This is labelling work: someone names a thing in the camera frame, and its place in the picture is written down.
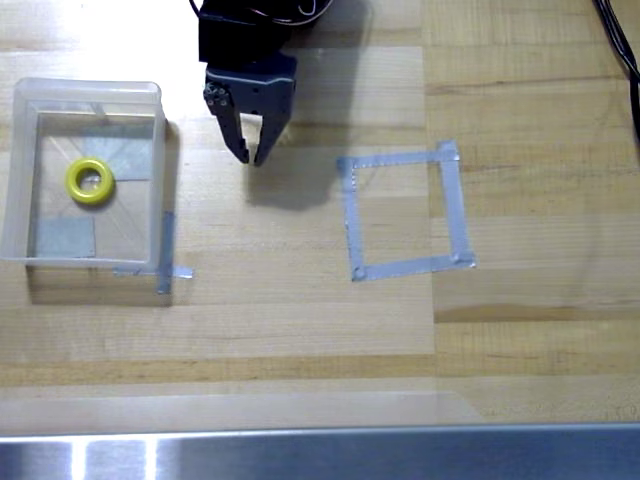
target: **cable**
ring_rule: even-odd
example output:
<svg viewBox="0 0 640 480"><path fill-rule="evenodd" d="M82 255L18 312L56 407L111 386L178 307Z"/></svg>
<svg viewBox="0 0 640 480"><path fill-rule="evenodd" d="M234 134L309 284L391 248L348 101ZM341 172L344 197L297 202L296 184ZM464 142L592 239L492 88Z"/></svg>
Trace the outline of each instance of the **cable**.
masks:
<svg viewBox="0 0 640 480"><path fill-rule="evenodd" d="M633 116L633 125L636 131L636 138L640 141L640 71L636 62L633 49L627 40L624 30L618 22L610 0L594 0L594 4L600 19L605 27L611 45L618 53L620 60L624 63L629 76L629 97L631 100L631 114Z"/></svg>
<svg viewBox="0 0 640 480"><path fill-rule="evenodd" d="M200 16L200 10L196 6L196 2L194 2L194 0L189 0L189 4L191 5L191 8L193 9L193 13L196 14L196 17L199 17Z"/></svg>
<svg viewBox="0 0 640 480"><path fill-rule="evenodd" d="M327 10L329 10L329 7L333 4L333 2L334 0L324 0L325 5L321 8L318 8L318 3L323 3L323 2L318 2L318 0L311 0L311 3L312 3L311 11L305 11L302 6L303 2L300 2L298 4L298 11L297 11L298 14L302 15L302 17L300 18L275 18L269 15L268 13L265 13L257 8L250 8L249 10L262 17L268 17L273 23L277 25L286 25L288 27L300 27L302 25L308 25L310 23L313 23L317 19L319 19L322 15L325 14Z"/></svg>

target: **clear plastic bin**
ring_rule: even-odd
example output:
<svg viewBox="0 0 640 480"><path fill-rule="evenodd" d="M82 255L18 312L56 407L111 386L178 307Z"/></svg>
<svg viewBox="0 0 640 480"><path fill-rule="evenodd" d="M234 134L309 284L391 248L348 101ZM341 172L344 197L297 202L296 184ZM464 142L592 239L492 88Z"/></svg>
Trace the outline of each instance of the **clear plastic bin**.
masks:
<svg viewBox="0 0 640 480"><path fill-rule="evenodd" d="M154 83L27 78L15 87L13 146L0 255L28 265L155 270L165 117ZM73 200L69 166L96 158L115 188L101 205ZM99 184L88 175L83 188Z"/></svg>

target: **yellow ring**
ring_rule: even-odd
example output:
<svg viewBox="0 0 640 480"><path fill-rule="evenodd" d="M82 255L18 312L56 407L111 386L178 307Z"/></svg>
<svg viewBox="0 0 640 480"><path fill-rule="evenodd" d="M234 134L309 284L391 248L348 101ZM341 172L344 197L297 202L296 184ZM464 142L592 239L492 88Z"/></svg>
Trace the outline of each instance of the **yellow ring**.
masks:
<svg viewBox="0 0 640 480"><path fill-rule="evenodd" d="M80 186L80 181L82 175L90 170L98 172L100 183L96 188L85 190ZM69 196L83 205L100 205L106 202L116 186L109 166L94 157L80 158L73 162L67 169L64 184Z"/></svg>

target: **gray tape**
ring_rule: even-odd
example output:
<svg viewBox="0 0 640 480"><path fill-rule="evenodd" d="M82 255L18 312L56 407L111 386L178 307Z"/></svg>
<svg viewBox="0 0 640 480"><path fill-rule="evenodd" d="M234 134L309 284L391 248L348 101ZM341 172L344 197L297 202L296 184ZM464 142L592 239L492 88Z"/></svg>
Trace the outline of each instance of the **gray tape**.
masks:
<svg viewBox="0 0 640 480"><path fill-rule="evenodd" d="M451 253L401 262L365 265L358 213L356 170L419 163L437 163L440 166ZM460 154L454 141L441 142L437 150L429 152L338 159L338 169L342 178L347 248L353 281L379 280L475 266L475 255L471 250L467 234L459 163Z"/></svg>
<svg viewBox="0 0 640 480"><path fill-rule="evenodd" d="M162 217L162 246L160 249L160 261L154 271L142 269L114 268L113 274L118 277L127 276L156 276L156 292L161 295L171 293L171 280L175 278L192 279L195 272L192 268L173 265L175 214L164 212Z"/></svg>
<svg viewBox="0 0 640 480"><path fill-rule="evenodd" d="M116 181L149 180L153 158L153 124L87 128L83 153L106 161Z"/></svg>
<svg viewBox="0 0 640 480"><path fill-rule="evenodd" d="M92 258L96 256L93 217L41 218L35 224L35 257Z"/></svg>

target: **black cable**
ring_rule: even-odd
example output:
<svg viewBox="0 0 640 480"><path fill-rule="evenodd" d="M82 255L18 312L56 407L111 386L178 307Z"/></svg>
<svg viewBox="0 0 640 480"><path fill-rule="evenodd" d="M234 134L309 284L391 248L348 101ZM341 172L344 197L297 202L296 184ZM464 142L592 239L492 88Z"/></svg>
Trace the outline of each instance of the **black cable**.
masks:
<svg viewBox="0 0 640 480"><path fill-rule="evenodd" d="M610 0L594 0L594 4L605 27L613 48L626 66L629 76L631 114L636 130L636 138L640 141L640 71L633 49L627 40L624 30L618 22Z"/></svg>
<svg viewBox="0 0 640 480"><path fill-rule="evenodd" d="M189 4L191 5L191 9L193 10L193 13L196 14L196 17L199 17L200 16L200 9L196 5L196 2L194 2L194 0L189 0Z"/></svg>

